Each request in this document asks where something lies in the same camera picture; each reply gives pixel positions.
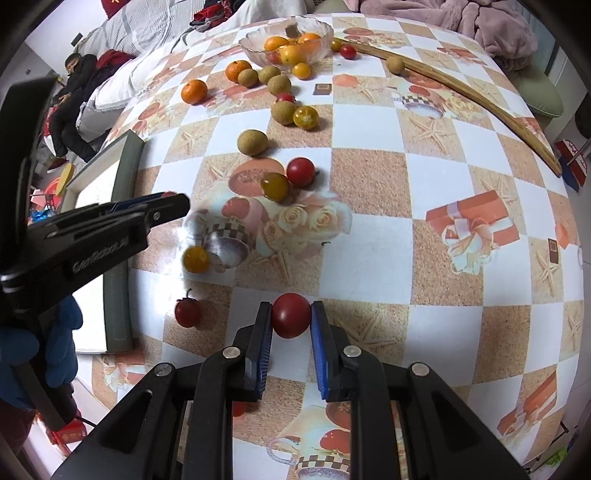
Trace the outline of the tan longan fruit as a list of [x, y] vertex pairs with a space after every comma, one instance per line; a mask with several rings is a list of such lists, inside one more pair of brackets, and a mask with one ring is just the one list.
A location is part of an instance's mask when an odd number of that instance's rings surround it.
[[238, 151], [243, 155], [256, 157], [269, 147], [269, 139], [262, 131], [249, 129], [238, 136]]

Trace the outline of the dark yellow cherry tomato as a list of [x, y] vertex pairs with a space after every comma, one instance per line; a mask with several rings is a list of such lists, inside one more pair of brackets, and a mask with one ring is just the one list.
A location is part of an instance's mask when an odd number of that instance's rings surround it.
[[290, 193], [290, 181], [286, 175], [269, 172], [260, 179], [263, 196], [276, 203], [281, 203]]

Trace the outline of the yellow striped tomato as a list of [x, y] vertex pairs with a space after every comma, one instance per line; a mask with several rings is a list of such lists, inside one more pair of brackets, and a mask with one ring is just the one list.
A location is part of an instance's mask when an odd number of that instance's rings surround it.
[[304, 130], [315, 129], [320, 120], [320, 115], [315, 108], [311, 106], [301, 106], [294, 110], [293, 121], [298, 128]]

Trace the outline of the white shallow box tray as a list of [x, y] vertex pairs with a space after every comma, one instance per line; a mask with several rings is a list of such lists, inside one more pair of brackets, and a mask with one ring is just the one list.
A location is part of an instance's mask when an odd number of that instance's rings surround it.
[[[104, 147], [67, 184], [60, 209], [63, 213], [132, 198], [144, 142], [129, 130]], [[105, 354], [132, 347], [129, 313], [127, 247], [123, 234], [101, 233], [92, 249], [74, 265], [76, 273], [99, 273], [73, 293], [83, 325], [73, 332], [78, 354]]]

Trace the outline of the orange mandarin left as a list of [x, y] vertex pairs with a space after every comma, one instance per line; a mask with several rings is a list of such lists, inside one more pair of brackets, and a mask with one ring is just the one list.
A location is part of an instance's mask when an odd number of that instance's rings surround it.
[[182, 101], [188, 105], [200, 104], [207, 98], [207, 94], [207, 84], [198, 79], [189, 80], [180, 92]]

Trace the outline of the small red tomato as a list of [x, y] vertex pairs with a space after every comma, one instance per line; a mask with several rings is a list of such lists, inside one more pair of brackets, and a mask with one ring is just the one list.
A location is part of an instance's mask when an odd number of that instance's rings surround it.
[[279, 94], [276, 95], [276, 100], [294, 103], [296, 101], [296, 98], [294, 98], [294, 95], [291, 93], [280, 92]]

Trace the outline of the tan longan upper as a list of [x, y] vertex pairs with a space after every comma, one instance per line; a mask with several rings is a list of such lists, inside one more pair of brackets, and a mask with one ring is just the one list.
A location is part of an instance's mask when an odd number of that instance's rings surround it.
[[267, 82], [267, 90], [273, 96], [279, 96], [283, 93], [290, 93], [291, 92], [291, 82], [290, 78], [286, 75], [276, 75], [270, 78], [269, 82]]

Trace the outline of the yellow tomato near bowl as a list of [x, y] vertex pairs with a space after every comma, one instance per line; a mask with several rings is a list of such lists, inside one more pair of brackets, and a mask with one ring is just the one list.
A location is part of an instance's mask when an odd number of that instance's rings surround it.
[[307, 63], [301, 62], [294, 65], [291, 68], [291, 73], [294, 75], [295, 78], [300, 80], [308, 80], [311, 79], [312, 76], [312, 69], [311, 66]]

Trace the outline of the orange in bowl left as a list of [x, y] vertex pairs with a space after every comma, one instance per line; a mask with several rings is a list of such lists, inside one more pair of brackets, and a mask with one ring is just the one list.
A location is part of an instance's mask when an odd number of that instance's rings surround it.
[[266, 41], [263, 43], [263, 49], [266, 52], [273, 52], [280, 47], [287, 46], [290, 44], [290, 41], [287, 40], [286, 37], [283, 36], [270, 36], [266, 38]]

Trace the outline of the orange in bowl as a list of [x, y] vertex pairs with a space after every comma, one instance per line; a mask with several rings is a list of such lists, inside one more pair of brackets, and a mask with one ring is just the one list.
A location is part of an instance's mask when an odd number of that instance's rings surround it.
[[304, 44], [307, 42], [311, 42], [311, 41], [315, 41], [315, 40], [320, 40], [321, 36], [318, 35], [317, 33], [314, 32], [305, 32], [304, 34], [301, 34], [300, 37], [297, 38], [297, 43], [298, 44]]
[[286, 37], [283, 36], [270, 36], [266, 38], [266, 41], [263, 43], [263, 49], [266, 52], [273, 52], [280, 47], [287, 46], [290, 44], [290, 41], [287, 40]]

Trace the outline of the yellow fruit in bowl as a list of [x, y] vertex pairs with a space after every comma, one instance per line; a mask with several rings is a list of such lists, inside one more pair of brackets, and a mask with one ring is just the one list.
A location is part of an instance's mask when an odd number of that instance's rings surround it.
[[277, 50], [280, 54], [280, 62], [287, 67], [294, 67], [300, 63], [307, 63], [307, 54], [301, 49], [301, 45], [288, 44], [280, 46]]

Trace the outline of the glass fruit bowl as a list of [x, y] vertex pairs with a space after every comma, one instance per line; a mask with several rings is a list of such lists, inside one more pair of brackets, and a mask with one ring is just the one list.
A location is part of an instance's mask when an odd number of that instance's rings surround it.
[[[298, 44], [297, 38], [305, 32], [314, 32], [321, 36], [320, 40]], [[308, 65], [315, 65], [331, 54], [332, 40], [334, 39], [334, 30], [329, 23], [322, 22], [314, 17], [293, 16], [287, 19], [274, 19], [252, 32], [246, 33], [238, 41], [243, 53], [249, 58], [250, 62], [259, 67], [276, 66], [281, 70], [290, 70], [293, 67], [284, 66], [280, 62], [280, 54], [276, 51], [266, 52], [263, 49], [263, 43], [267, 37], [283, 36], [290, 44], [301, 45], [301, 49], [307, 54]]]

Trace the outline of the red tomato by stick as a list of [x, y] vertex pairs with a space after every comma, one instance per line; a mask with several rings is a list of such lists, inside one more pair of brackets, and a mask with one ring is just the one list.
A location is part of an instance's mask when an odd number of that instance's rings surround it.
[[344, 44], [339, 47], [339, 53], [341, 54], [342, 58], [347, 60], [356, 59], [356, 49], [352, 45]]

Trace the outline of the tan longan on stick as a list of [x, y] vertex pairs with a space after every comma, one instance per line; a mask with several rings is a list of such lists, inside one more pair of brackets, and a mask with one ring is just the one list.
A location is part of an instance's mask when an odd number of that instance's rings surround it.
[[405, 61], [399, 56], [389, 56], [386, 60], [386, 66], [393, 75], [400, 76], [406, 69]]

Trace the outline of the pink blanket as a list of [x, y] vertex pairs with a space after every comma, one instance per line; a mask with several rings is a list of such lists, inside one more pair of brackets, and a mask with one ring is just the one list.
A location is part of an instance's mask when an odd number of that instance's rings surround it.
[[348, 1], [346, 7], [366, 15], [394, 16], [460, 33], [488, 53], [506, 72], [527, 67], [538, 40], [510, 1]]

